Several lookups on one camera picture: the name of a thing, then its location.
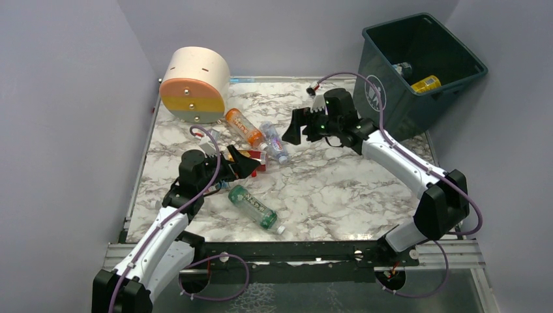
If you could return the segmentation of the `red gold drink can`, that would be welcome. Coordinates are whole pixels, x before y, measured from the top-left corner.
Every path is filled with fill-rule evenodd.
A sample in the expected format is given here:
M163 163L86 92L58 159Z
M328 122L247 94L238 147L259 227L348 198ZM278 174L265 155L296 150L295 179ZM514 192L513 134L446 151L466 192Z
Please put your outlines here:
M267 170L267 153L265 151L243 150L241 153L248 158L257 160L260 163L256 171L265 172Z

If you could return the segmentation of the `orange drink bottle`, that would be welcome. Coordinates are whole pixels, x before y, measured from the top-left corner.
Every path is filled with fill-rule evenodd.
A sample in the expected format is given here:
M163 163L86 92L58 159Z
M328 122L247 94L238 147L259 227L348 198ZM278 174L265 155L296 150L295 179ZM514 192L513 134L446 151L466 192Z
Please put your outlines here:
M260 151L267 149L264 135L241 111L236 108L228 110L225 120L252 148Z

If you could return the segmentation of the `clear purple label bottle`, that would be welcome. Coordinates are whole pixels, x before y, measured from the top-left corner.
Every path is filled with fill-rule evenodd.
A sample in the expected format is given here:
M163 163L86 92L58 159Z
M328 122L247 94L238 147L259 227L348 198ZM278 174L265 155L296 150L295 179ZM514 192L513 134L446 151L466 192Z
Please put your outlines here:
M286 165L290 161L290 156L285 149L275 125L270 121L264 121L260 124L260 131L263 134L270 155L281 165Z

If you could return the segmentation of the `green tinted tea bottle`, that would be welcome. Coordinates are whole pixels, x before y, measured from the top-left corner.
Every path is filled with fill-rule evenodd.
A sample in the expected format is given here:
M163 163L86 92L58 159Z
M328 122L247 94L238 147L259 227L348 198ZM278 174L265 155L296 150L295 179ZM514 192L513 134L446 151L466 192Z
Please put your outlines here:
M263 204L245 187L233 187L228 193L228 199L262 229L278 235L285 232L286 227L280 222L277 212Z

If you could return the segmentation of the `white blue label bottle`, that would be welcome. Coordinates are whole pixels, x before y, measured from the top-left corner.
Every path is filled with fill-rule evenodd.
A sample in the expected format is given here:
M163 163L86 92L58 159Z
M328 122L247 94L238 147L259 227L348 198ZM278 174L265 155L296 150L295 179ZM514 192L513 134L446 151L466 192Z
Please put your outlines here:
M409 62L402 62L393 65L393 68L400 74L404 79L408 79L412 76L413 67Z

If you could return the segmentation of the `yellow drink bottle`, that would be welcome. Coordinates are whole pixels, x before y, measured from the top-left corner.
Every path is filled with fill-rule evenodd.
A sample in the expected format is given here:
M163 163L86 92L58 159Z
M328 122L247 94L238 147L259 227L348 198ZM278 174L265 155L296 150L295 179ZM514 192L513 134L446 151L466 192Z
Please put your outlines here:
M441 87L441 81L435 75L429 75L411 85L412 90L416 93L425 93L439 87Z

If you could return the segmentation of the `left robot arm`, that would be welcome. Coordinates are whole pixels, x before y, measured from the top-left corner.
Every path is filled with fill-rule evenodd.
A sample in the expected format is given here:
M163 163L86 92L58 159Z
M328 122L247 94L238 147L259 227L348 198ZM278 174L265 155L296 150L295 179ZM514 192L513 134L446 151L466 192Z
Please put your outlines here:
M179 175L147 233L112 270L102 269L96 275L92 312L151 312L160 292L187 267L194 271L194 280L209 280L211 258L205 239L186 228L212 185L245 179L260 166L233 145L227 150L231 160L221 152L182 154Z

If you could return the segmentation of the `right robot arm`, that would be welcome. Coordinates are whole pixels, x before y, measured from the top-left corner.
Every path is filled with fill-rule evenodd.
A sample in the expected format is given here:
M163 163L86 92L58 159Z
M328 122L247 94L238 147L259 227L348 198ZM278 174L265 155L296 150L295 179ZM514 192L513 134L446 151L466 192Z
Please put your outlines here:
M373 120L359 117L344 88L316 95L312 107L292 111L282 139L299 145L302 136L309 142L338 138L343 147L383 166L419 199L410 220L378 239L381 255L391 258L419 243L441 239L469 215L464 174L432 167L381 131Z

